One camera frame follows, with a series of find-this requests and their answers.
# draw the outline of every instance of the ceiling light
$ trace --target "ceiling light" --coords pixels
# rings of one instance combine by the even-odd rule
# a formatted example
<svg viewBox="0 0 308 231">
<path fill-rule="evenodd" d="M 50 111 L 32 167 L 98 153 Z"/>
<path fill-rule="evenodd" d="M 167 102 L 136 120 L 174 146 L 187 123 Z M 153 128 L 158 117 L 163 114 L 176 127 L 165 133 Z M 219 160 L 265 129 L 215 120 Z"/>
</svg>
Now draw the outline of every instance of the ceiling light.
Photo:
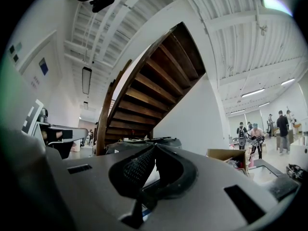
<svg viewBox="0 0 308 231">
<path fill-rule="evenodd" d="M 259 107 L 262 107 L 262 106 L 267 105 L 267 104 L 269 104 L 269 103 L 270 103 L 270 102 L 261 104 L 261 105 L 259 105 Z"/>
<path fill-rule="evenodd" d="M 91 80 L 92 69 L 83 67 L 82 69 L 82 92 L 89 94 L 90 92 L 90 80 Z"/>
<path fill-rule="evenodd" d="M 88 109 L 88 102 L 83 102 L 83 107 L 84 107 L 85 110 L 87 110 Z"/>
<path fill-rule="evenodd" d="M 264 91 L 264 90 L 265 90 L 265 89 L 262 88 L 262 89 L 259 89 L 259 90 L 255 90 L 255 91 L 252 91 L 252 92 L 243 94 L 243 95 L 242 95 L 242 98 L 247 97 L 247 96 L 250 96 L 250 95 L 253 95 L 253 94 L 257 94 L 257 93 L 262 92 L 262 91 Z"/>
<path fill-rule="evenodd" d="M 242 111 L 245 111 L 245 110 L 234 111 L 234 112 L 231 112 L 230 115 L 235 114 L 235 113 L 239 113 L 239 112 L 242 112 Z"/>
<path fill-rule="evenodd" d="M 287 83 L 289 83 L 289 82 L 292 82 L 293 80 L 295 80 L 295 78 L 290 79 L 290 80 L 287 80 L 287 81 L 285 81 L 285 82 L 281 83 L 281 85 L 284 85 L 284 84 L 287 84 Z"/>
<path fill-rule="evenodd" d="M 279 0 L 261 0 L 261 3 L 265 8 L 279 10 L 293 16 L 291 11 Z"/>
</svg>

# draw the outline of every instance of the cardboard box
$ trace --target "cardboard box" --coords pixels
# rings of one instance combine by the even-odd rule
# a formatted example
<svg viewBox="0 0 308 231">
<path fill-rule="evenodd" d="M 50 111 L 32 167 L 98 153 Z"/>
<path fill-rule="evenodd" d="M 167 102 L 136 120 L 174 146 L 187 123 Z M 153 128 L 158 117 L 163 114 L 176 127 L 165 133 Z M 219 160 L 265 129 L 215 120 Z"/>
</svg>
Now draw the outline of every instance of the cardboard box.
<svg viewBox="0 0 308 231">
<path fill-rule="evenodd" d="M 243 163 L 243 170 L 246 171 L 246 156 L 244 150 L 224 150 L 224 149 L 208 149 L 206 156 L 227 162 L 231 158 L 235 158 Z"/>
</svg>

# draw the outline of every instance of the person in pink shirt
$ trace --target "person in pink shirt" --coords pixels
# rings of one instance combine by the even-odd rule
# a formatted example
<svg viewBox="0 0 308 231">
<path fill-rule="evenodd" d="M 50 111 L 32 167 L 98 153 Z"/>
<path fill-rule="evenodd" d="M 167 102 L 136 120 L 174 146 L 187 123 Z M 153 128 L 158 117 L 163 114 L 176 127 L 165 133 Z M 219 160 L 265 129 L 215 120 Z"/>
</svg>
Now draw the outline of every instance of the person in pink shirt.
<svg viewBox="0 0 308 231">
<path fill-rule="evenodd" d="M 254 123 L 252 125 L 252 127 L 253 128 L 250 131 L 250 135 L 251 135 L 251 139 L 252 140 L 255 140 L 256 138 L 264 136 L 263 130 L 261 128 L 258 128 L 258 124 L 257 123 Z M 256 152 L 256 148 L 257 148 L 256 146 L 253 146 L 250 155 L 252 155 L 253 153 Z M 258 147 L 258 154 L 259 154 L 259 159 L 261 159 L 262 158 L 262 144 L 260 144 L 260 146 Z"/>
</svg>

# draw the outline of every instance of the white ceiling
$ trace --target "white ceiling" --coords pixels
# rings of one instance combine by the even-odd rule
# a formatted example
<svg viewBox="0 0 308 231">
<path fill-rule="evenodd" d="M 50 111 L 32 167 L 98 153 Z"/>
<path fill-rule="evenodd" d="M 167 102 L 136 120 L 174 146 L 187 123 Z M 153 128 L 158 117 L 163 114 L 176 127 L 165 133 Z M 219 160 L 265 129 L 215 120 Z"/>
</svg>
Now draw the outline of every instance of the white ceiling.
<svg viewBox="0 0 308 231">
<path fill-rule="evenodd" d="M 115 0 L 95 14 L 88 2 L 80 3 L 72 38 L 64 46 L 66 59 L 73 63 L 80 105 L 89 102 L 89 110 L 82 109 L 83 119 L 98 120 L 108 78 L 125 46 L 147 20 L 171 1 Z M 257 1 L 260 26 L 267 26 L 264 36 L 257 28 L 253 0 L 193 0 L 213 42 L 219 93 L 227 115 L 273 101 L 288 87 L 281 86 L 281 82 L 298 79 L 307 69 L 307 46 L 295 22 L 289 15 L 266 9 Z M 82 93 L 84 66 L 93 71 L 89 95 Z M 265 91 L 241 98 L 260 88 Z"/>
</svg>

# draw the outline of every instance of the stair underside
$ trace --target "stair underside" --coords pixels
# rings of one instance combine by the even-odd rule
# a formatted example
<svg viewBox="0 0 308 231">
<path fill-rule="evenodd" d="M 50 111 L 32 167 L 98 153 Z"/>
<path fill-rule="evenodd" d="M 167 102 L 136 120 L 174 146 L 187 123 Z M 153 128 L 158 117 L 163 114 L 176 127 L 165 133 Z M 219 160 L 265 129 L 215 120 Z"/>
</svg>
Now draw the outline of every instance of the stair underside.
<svg viewBox="0 0 308 231">
<path fill-rule="evenodd" d="M 184 24 L 177 25 L 149 48 L 128 78 L 108 117 L 105 144 L 144 138 L 204 73 L 193 39 Z"/>
</svg>

